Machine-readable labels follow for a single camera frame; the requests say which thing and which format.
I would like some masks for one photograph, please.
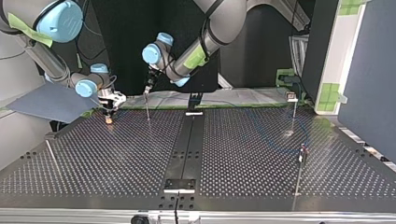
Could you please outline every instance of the optical breadboard table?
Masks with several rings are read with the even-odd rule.
[[[396,174],[309,108],[150,115],[97,112],[51,135],[1,171],[0,208],[396,213]],[[170,180],[194,192],[165,193]]]

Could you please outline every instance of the cable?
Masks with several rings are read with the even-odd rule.
[[[204,24],[203,24],[202,27],[201,27],[200,35],[199,35],[199,42],[200,42],[201,47],[202,47],[202,49],[203,49],[203,51],[204,51],[204,54],[205,54],[205,61],[206,61],[206,62],[208,62],[208,61],[209,61],[209,58],[210,58],[210,55],[209,55],[209,53],[207,52],[207,47],[206,47],[206,43],[205,43],[205,28],[206,28],[208,22],[209,22],[209,19],[206,18],[205,21],[204,21]]]
[[[21,52],[21,53],[19,53],[19,54],[13,55],[13,56],[5,57],[5,58],[0,58],[0,61],[2,61],[2,60],[7,60],[7,59],[13,59],[13,58],[19,57],[19,56],[21,56],[22,54],[24,54],[25,52],[26,52],[26,51],[23,51],[23,52]]]
[[[85,27],[89,32],[93,33],[94,35],[102,36],[101,34],[96,33],[96,32],[93,31],[90,27],[88,27],[87,22],[84,21],[83,24],[84,24],[84,27]]]
[[[85,20],[86,20],[86,18],[87,18],[88,8],[89,8],[89,5],[90,5],[90,2],[91,2],[91,0],[85,0],[84,4],[82,5],[82,11],[83,11],[82,22],[84,23],[84,27],[85,27],[85,28],[88,28],[88,26],[85,25]],[[82,57],[84,57],[85,59],[90,60],[90,61],[91,61],[91,60],[95,60],[95,59],[98,58],[103,52],[106,51],[106,48],[104,48],[104,49],[101,49],[101,50],[100,50],[97,54],[95,54],[94,56],[88,57],[84,52],[82,52],[81,48],[79,47],[78,41],[79,41],[80,36],[81,36],[81,32],[78,34],[78,36],[77,36],[77,38],[76,38],[76,40],[75,40],[76,48],[77,48],[78,54],[80,54],[80,55],[81,55]]]
[[[103,87],[102,89],[107,89],[109,88],[111,85],[113,85],[115,82],[117,81],[117,76],[112,76],[110,77],[110,83],[108,83],[105,87]]]

